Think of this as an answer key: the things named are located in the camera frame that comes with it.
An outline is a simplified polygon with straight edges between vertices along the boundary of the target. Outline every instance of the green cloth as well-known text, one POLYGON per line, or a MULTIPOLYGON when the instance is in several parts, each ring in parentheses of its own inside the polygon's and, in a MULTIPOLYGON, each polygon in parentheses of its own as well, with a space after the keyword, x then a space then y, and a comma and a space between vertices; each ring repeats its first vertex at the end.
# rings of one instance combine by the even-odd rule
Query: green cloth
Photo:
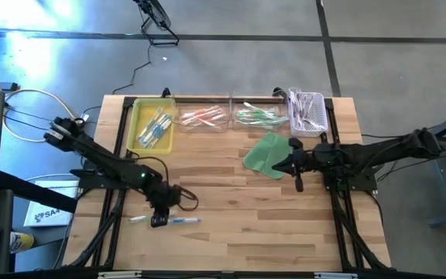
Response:
POLYGON ((268 132, 244 157, 244 166, 274 179, 285 175, 271 167, 285 160, 292 147, 285 136, 268 132))

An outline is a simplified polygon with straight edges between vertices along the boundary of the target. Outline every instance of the concrete floor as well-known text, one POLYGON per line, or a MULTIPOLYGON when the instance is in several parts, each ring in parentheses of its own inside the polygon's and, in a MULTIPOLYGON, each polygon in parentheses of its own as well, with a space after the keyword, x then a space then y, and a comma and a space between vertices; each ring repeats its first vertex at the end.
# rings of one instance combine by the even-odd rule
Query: concrete floor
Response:
MULTIPOLYGON (((315 0, 161 4, 180 34, 321 35, 315 0)), ((446 38, 446 0, 324 0, 324 10, 331 36, 446 38)), ((100 105, 103 95, 128 84, 132 69, 147 61, 147 41, 33 39, 26 36, 30 33, 8 31, 124 34, 138 33, 140 23, 129 0, 0 0, 0 31, 6 35, 0 37, 0 80, 51 91, 76 113, 100 105)), ((446 44, 333 43, 331 48, 341 95, 355 99, 364 133, 399 135, 446 119, 446 44)), ((174 94, 268 95, 276 86, 299 86, 332 96, 322 42, 184 40, 176 48, 153 47, 150 57, 153 64, 138 71, 135 86, 122 94, 159 94, 169 87, 174 94)), ((54 100, 33 93, 16 96, 12 105, 44 117, 66 115, 54 100)), ((42 131, 12 124, 19 134, 42 136, 42 131)), ((94 132, 93 126, 88 129, 94 132)), ((79 165, 77 155, 2 133, 0 170, 32 177, 79 165)), ((446 275, 446 226, 427 226, 428 219, 444 214, 437 184, 428 163, 399 171, 379 185, 386 240, 398 270, 446 275)), ((24 214, 26 205, 17 200, 15 213, 24 214)), ((19 254, 16 269, 50 268, 58 247, 54 243, 19 254)))

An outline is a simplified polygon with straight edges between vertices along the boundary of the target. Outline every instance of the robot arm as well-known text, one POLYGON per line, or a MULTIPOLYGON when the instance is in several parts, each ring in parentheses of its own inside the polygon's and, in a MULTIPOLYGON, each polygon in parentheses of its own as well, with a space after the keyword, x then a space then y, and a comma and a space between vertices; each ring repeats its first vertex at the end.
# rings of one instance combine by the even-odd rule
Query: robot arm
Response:
POLYGON ((83 119, 56 117, 44 139, 56 148, 74 151, 95 164, 96 170, 72 170, 80 178, 81 188, 131 188, 144 194, 154 214, 151 226, 164 226, 168 222, 170 207, 180 203, 181 188, 163 181, 163 175, 135 159, 120 158, 95 143, 84 132, 83 119))
POLYGON ((343 179, 406 157, 435 159, 444 151, 437 137, 426 128, 369 145, 320 143, 312 150, 304 150, 296 138, 289 139, 289 145, 293 152, 273 169, 295 177, 297 191, 304 190, 300 173, 306 171, 329 172, 343 179))

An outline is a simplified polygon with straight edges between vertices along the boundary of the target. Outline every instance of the clear plastic box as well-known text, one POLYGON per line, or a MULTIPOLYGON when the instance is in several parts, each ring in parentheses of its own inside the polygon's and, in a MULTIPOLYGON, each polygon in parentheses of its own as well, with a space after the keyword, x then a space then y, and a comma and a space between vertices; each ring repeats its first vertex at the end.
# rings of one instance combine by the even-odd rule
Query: clear plastic box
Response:
POLYGON ((230 97, 175 96, 174 123, 181 133, 224 133, 230 123, 230 97))
POLYGON ((256 100, 252 98, 233 98, 232 99, 232 125, 234 130, 240 131, 270 131, 270 132, 278 132, 280 131, 284 125, 288 123, 288 113, 286 103, 255 103, 256 100), (242 110, 252 110, 248 106, 245 105, 248 103, 258 109, 262 109, 265 112, 271 113, 275 115, 277 118, 285 119, 286 121, 277 122, 275 124, 262 123, 260 121, 251 121, 247 119, 247 117, 242 117, 242 110))

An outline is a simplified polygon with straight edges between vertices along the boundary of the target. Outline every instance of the wooden table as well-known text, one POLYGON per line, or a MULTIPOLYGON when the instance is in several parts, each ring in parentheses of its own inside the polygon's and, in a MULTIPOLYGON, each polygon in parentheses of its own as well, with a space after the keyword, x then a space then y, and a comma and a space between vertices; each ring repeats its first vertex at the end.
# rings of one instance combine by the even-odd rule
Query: wooden table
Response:
MULTIPOLYGON (((94 140, 111 151, 115 146, 124 97, 105 96, 99 115, 94 140)), ((362 138, 353 99, 333 98, 333 102, 341 142, 360 143, 362 138)), ((289 129, 281 133, 290 136, 289 129)), ((330 195, 324 189, 321 174, 303 174, 305 190, 297 193, 292 177, 287 175, 276 181, 242 165, 242 158, 264 134, 233 129, 226 133, 176 132, 173 152, 160 158, 170 169, 170 183, 191 190, 201 204, 195 212, 173 209, 179 216, 197 216, 203 221, 156 229, 150 228, 149 222, 129 224, 128 218, 150 215, 152 210, 141 194, 128 192, 114 268, 340 270, 330 195)), ((311 138, 301 140, 304 149, 320 142, 311 138)), ((163 174, 156 161, 142 163, 163 174)), ((104 196, 104 190, 93 190, 78 202, 64 264, 76 259, 91 241, 98 228, 104 196)), ((353 192, 352 201, 360 235, 389 266, 375 202, 364 192, 353 192)), ((101 260, 107 254, 109 233, 106 239, 101 260)), ((346 242, 349 258, 354 263, 348 237, 346 242)))

